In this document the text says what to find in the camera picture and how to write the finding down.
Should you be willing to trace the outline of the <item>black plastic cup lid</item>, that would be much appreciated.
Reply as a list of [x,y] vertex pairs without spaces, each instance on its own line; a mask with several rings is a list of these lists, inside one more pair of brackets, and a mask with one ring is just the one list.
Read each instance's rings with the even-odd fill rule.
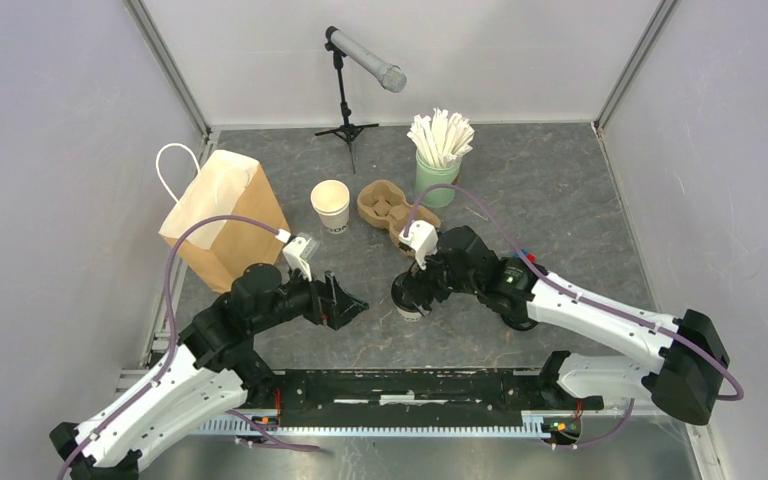
[[404,272],[394,279],[390,295],[396,309],[405,318],[420,318],[429,312],[427,290],[409,272]]

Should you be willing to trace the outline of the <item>white paper cup printed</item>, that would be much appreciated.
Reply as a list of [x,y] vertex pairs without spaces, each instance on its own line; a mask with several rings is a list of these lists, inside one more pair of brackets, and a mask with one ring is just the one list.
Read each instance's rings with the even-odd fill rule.
[[324,180],[311,191],[310,201],[324,228],[330,234],[341,234],[349,222],[350,191],[338,180]]

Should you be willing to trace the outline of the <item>brown paper bag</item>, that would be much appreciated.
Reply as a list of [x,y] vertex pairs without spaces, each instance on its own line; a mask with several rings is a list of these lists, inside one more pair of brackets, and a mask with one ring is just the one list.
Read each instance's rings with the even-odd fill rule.
[[213,151],[179,197],[158,234],[216,293],[256,264],[273,264],[289,229],[261,163],[228,150]]

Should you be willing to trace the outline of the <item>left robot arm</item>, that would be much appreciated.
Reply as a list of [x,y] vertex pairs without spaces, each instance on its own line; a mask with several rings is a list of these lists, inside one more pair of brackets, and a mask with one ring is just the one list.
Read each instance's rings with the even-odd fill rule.
[[258,263],[197,314],[149,372],[111,405],[49,434],[64,465],[60,478],[136,479],[198,427],[246,403],[273,397],[275,376],[254,349],[257,334],[297,318],[338,330],[369,305],[332,272],[284,278]]

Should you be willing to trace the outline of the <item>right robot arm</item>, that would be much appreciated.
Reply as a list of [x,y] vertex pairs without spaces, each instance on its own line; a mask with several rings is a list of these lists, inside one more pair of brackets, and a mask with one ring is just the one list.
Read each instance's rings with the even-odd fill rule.
[[517,331],[560,327],[614,350],[588,357],[556,351],[537,382],[540,400],[562,408],[574,398],[646,399],[693,425],[709,423],[730,359],[711,318],[689,309],[681,317],[634,308],[574,285],[523,253],[499,257],[470,227],[438,233],[414,221],[398,236],[414,255],[391,287],[406,318],[430,314],[453,294],[474,296]]

